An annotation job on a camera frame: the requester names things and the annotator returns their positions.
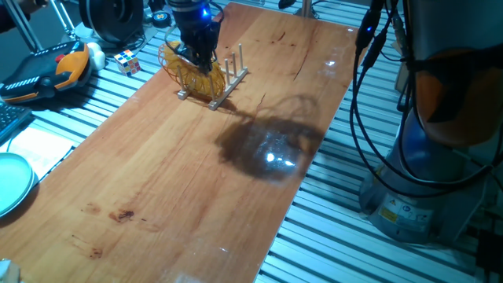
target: orange and black object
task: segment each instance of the orange and black object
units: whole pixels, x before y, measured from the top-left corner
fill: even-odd
[[[0,97],[15,105],[82,86],[90,76],[86,43],[66,42],[26,57],[0,88]]]

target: black cable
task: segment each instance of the black cable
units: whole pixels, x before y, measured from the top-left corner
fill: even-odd
[[[384,58],[388,59],[391,62],[403,62],[405,59],[391,59],[386,54],[383,53],[383,50],[380,51],[380,54],[383,55]]]
[[[496,182],[496,185],[500,188],[500,190],[503,192],[503,185],[501,184],[500,180],[496,177],[493,172],[490,173],[491,176],[493,176],[493,180]]]
[[[410,168],[409,163],[406,160],[405,153],[403,152],[403,131],[405,129],[407,116],[409,115],[409,99],[410,99],[410,95],[411,95],[410,87],[406,88],[405,93],[406,93],[406,95],[405,95],[405,97],[406,97],[405,111],[402,114],[402,121],[400,124],[400,128],[398,129],[398,154],[400,155],[400,162],[402,163],[402,166],[404,167],[406,172],[409,173],[414,178],[417,178],[417,176],[414,174],[414,172]]]
[[[356,61],[354,63],[355,64],[355,71],[354,71],[354,78],[353,78],[353,80],[354,80],[353,92],[354,93],[353,93],[353,101],[351,102],[351,108],[352,108],[351,110],[352,111],[350,113],[350,125],[352,127],[351,132],[354,135],[354,140],[355,140],[355,144],[357,145],[357,149],[359,149],[359,144],[358,144],[358,139],[356,138],[356,133],[354,132],[354,125],[352,125],[352,123],[353,123],[353,113],[354,113],[354,116],[356,117],[356,119],[358,121],[358,124],[360,126],[360,130],[362,131],[362,134],[363,134],[365,140],[368,142],[368,144],[369,144],[370,148],[372,149],[372,151],[374,151],[374,153],[377,155],[377,157],[379,157],[379,159],[381,160],[381,162],[384,163],[384,165],[386,165],[394,173],[396,173],[401,178],[404,178],[408,182],[415,183],[415,184],[417,184],[419,186],[427,186],[427,187],[430,187],[430,188],[433,188],[433,189],[444,189],[443,192],[439,192],[437,194],[431,194],[431,195],[428,195],[427,197],[436,197],[436,196],[440,196],[440,195],[447,194],[447,193],[452,193],[453,191],[457,191],[457,190],[463,189],[464,186],[472,184],[473,182],[477,181],[482,176],[484,176],[487,173],[489,173],[492,170],[493,166],[485,166],[482,169],[480,169],[479,171],[477,171],[476,173],[474,173],[473,175],[470,175],[467,178],[464,178],[464,179],[461,179],[460,181],[455,181],[455,182],[434,182],[434,181],[427,181],[427,180],[421,180],[421,179],[418,179],[418,178],[410,177],[408,175],[403,174],[400,170],[396,169],[389,162],[387,162],[386,158],[384,158],[379,153],[379,151],[377,150],[377,148],[375,147],[375,145],[372,143],[372,141],[371,141],[370,137],[368,136],[365,128],[363,127],[363,122],[362,122],[362,119],[360,118],[360,115],[359,115],[359,112],[358,112],[358,103],[356,101],[356,98],[358,96],[357,90],[359,90],[359,86],[357,87],[357,85],[358,85],[357,82],[361,82],[363,80],[363,77],[365,77],[365,73],[367,72],[367,70],[369,68],[371,68],[373,66],[373,64],[375,63],[375,60],[377,59],[377,57],[379,55],[379,51],[382,50],[382,45],[384,44],[384,41],[385,41],[385,36],[386,36],[387,28],[389,27],[390,23],[391,23],[391,18],[388,18],[387,23],[386,23],[384,29],[374,39],[373,44],[370,46],[369,52],[367,53],[367,55],[365,57],[365,60],[363,61],[364,68],[363,68],[363,71],[362,71],[362,74],[360,76],[359,81],[357,81],[357,74],[358,74],[358,60],[357,59],[359,59],[359,55],[360,55],[360,53],[358,52],[358,50],[360,50],[362,47],[361,46],[357,46],[357,52],[356,52],[356,58],[355,58]]]
[[[493,162],[497,159],[497,156],[500,154],[501,143],[503,143],[503,126],[500,127],[500,133],[497,138],[496,152],[494,153]]]
[[[222,17],[218,21],[221,24],[223,22],[223,19],[225,19],[225,17],[226,17],[226,15],[223,12],[223,8],[219,4],[217,4],[213,1],[210,1],[210,5],[214,6],[216,9],[218,9],[218,11],[220,11],[220,13],[222,14]]]
[[[441,191],[438,193],[433,193],[433,194],[414,194],[414,193],[404,193],[401,192],[392,186],[390,186],[388,183],[386,183],[380,176],[377,174],[377,172],[374,171],[374,168],[369,164],[369,161],[365,157],[365,154],[362,151],[362,148],[360,147],[360,143],[358,142],[358,138],[356,136],[356,130],[354,129],[354,111],[356,109],[356,104],[358,103],[357,101],[357,96],[358,92],[360,90],[360,86],[362,85],[363,78],[365,77],[366,70],[364,69],[360,75],[360,79],[357,80],[358,76],[358,61],[359,61],[359,56],[357,55],[354,59],[354,68],[353,68],[353,99],[351,100],[351,107],[350,107],[350,114],[349,114],[349,124],[350,124],[350,129],[351,129],[351,136],[353,137],[354,145],[356,146],[356,150],[360,157],[362,158],[363,163],[365,166],[369,169],[370,173],[374,176],[377,181],[379,181],[383,186],[385,186],[387,189],[392,191],[393,193],[397,193],[399,195],[405,196],[405,197],[416,197],[416,198],[429,198],[429,197],[439,197],[445,194],[450,193],[449,191]]]
[[[384,8],[386,9],[387,17],[391,18],[390,10],[387,8],[387,0],[384,0]]]
[[[316,4],[323,3],[323,2],[328,2],[328,1],[327,0],[318,0],[318,1],[314,2],[314,3],[311,3],[311,7],[314,6],[314,5],[316,5]]]

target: white paper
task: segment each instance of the white paper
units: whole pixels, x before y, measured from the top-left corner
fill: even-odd
[[[9,142],[2,145],[0,153],[6,152],[8,146]],[[24,157],[42,180],[72,146],[73,141],[28,127],[12,140],[9,152]]]

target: keyboard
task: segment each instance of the keyboard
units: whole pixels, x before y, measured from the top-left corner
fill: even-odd
[[[10,106],[0,102],[0,145],[30,116],[29,108]]]

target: wood grain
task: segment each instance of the wood grain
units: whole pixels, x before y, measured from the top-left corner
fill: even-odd
[[[229,4],[217,112],[161,70],[0,222],[33,282],[252,282],[351,81],[356,30]]]

